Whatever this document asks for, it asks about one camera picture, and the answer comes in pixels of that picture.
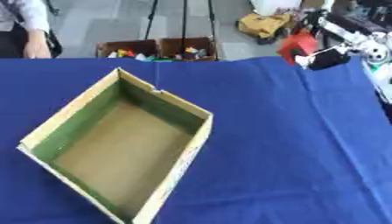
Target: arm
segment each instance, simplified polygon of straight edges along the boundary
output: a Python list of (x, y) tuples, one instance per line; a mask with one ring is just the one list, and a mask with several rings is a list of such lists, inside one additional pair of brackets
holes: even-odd
[(28, 32), (28, 42), (24, 49), (26, 58), (50, 58), (46, 44), (46, 33), (49, 32), (46, 6), (41, 0), (15, 0), (20, 14), (24, 18)]
[(335, 0), (325, 0), (323, 6), (321, 6), (321, 9), (332, 11), (334, 4), (335, 4)]

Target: open box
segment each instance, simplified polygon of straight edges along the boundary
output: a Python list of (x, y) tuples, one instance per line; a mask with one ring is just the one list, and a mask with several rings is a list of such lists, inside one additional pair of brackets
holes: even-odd
[(120, 41), (120, 42), (103, 42), (96, 47), (95, 56), (97, 58), (107, 58), (112, 52), (118, 50), (131, 50), (135, 54), (142, 53), (146, 57), (158, 56), (158, 45), (154, 39)]
[[(176, 54), (181, 54), (183, 49), (182, 38), (162, 38), (159, 41), (160, 56), (167, 58), (175, 58)], [(206, 57), (202, 59), (184, 59), (185, 61), (214, 61), (215, 60), (215, 50), (213, 43), (210, 38), (185, 38), (184, 47), (193, 47), (195, 49), (206, 50)]]
[(213, 115), (116, 69), (18, 149), (117, 223), (151, 223), (212, 128)]

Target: gray floor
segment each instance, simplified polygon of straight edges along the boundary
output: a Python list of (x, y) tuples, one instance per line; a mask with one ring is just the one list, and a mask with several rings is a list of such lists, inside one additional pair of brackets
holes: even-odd
[[(52, 0), (61, 9), (51, 17), (65, 51), (63, 58), (94, 57), (97, 42), (142, 39), (153, 0)], [(188, 36), (210, 36), (207, 0), (189, 1)], [(180, 37), (183, 0), (160, 0), (150, 37)], [(235, 29), (235, 20), (251, 12), (249, 0), (213, 0), (220, 57), (240, 60), (277, 55), (279, 42), (259, 46)]]

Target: blue tablecloth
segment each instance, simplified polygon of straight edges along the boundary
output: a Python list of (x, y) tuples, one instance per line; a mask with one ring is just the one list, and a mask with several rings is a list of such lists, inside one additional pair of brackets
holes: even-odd
[(15, 147), (115, 67), (215, 113), (157, 224), (392, 223), (391, 127), (359, 60), (279, 58), (1, 60), (0, 223), (111, 223)]

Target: tripod leg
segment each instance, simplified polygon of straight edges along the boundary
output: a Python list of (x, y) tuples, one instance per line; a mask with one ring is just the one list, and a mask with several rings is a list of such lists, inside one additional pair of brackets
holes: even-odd
[(208, 0), (208, 9), (210, 11), (209, 14), (210, 14), (211, 30), (213, 33), (213, 49), (215, 51), (215, 60), (219, 60), (218, 47), (217, 47), (217, 43), (216, 43), (215, 13), (214, 13), (213, 0)]
[(152, 4), (152, 8), (151, 8), (151, 13), (150, 13), (150, 15), (148, 17), (148, 19), (150, 21), (149, 21), (149, 25), (147, 26), (147, 30), (145, 32), (144, 39), (148, 39), (149, 36), (150, 36), (152, 21), (154, 20), (155, 12), (157, 11), (157, 6), (158, 6), (158, 0), (154, 0), (154, 3)]
[(181, 52), (184, 55), (186, 52), (186, 25), (188, 18), (188, 0), (184, 0), (184, 9), (182, 17), (182, 39), (181, 39)]
[(55, 16), (57, 17), (60, 14), (60, 10), (54, 8), (53, 3), (51, 0), (45, 0), (46, 1), (46, 5), (49, 9), (49, 11)]

